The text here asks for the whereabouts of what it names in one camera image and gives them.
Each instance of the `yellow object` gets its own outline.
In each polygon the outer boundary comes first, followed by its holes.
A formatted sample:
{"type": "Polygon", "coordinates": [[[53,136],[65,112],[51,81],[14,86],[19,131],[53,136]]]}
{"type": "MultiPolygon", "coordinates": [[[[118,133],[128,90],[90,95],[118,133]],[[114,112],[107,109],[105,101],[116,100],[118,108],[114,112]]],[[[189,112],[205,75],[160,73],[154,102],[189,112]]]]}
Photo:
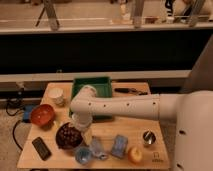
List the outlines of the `yellow object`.
{"type": "Polygon", "coordinates": [[[133,146],[128,150],[128,159],[132,163],[139,164],[143,159],[143,153],[137,146],[133,146]]]}

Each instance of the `small cup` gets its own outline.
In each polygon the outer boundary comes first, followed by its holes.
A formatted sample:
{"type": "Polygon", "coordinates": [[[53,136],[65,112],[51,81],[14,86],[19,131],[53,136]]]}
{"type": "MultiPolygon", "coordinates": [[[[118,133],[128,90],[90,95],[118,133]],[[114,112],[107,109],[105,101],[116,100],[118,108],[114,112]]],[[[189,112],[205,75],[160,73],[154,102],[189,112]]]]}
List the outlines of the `small cup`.
{"type": "Polygon", "coordinates": [[[154,144],[155,141],[156,141],[156,137],[153,132],[146,131],[143,133],[143,142],[144,142],[145,147],[148,147],[148,146],[154,144]]]}
{"type": "Polygon", "coordinates": [[[79,147],[76,152],[75,152],[75,160],[82,164],[85,165],[92,159],[92,152],[88,147],[82,146],[79,147]]]}
{"type": "Polygon", "coordinates": [[[61,89],[61,88],[52,88],[49,91],[48,96],[49,96],[49,98],[52,99],[52,101],[56,105],[58,105],[58,106],[63,106],[64,105],[63,89],[61,89]]]}

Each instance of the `black wall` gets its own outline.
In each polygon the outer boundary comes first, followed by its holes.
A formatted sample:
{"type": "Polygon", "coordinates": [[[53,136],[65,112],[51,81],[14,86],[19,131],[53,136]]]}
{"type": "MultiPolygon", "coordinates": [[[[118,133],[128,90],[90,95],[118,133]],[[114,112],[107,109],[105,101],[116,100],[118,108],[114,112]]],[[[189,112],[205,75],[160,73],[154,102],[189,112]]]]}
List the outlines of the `black wall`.
{"type": "Polygon", "coordinates": [[[212,30],[0,36],[0,74],[191,69],[212,30]]]}

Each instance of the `green tray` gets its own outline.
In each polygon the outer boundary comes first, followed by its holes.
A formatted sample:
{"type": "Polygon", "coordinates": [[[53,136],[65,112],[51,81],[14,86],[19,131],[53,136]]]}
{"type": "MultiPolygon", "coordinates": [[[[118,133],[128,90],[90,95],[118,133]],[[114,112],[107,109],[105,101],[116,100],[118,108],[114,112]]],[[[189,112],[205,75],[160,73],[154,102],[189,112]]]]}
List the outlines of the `green tray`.
{"type": "MultiPolygon", "coordinates": [[[[72,87],[72,96],[79,92],[84,85],[91,85],[96,88],[98,97],[112,97],[111,80],[109,77],[88,77],[88,78],[75,78],[72,87]]],[[[96,115],[93,116],[94,121],[112,120],[112,116],[96,115]]]]}

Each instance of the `floor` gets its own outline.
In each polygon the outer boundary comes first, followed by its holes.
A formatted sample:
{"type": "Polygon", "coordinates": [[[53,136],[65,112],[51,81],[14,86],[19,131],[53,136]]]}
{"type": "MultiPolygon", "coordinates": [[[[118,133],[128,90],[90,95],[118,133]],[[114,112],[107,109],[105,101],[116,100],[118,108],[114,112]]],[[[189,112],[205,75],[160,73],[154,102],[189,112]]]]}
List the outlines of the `floor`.
{"type": "MultiPolygon", "coordinates": [[[[21,118],[22,113],[14,117],[10,117],[6,114],[5,109],[0,109],[0,171],[29,170],[17,169],[16,167],[21,151],[18,149],[12,139],[12,128],[16,121],[21,118]]],[[[23,146],[25,143],[29,129],[29,123],[21,123],[16,129],[17,141],[21,146],[23,146]]],[[[175,124],[161,123],[161,129],[168,150],[168,155],[172,163],[174,155],[175,124]]],[[[59,169],[51,169],[50,171],[59,171],[59,169]]]]}

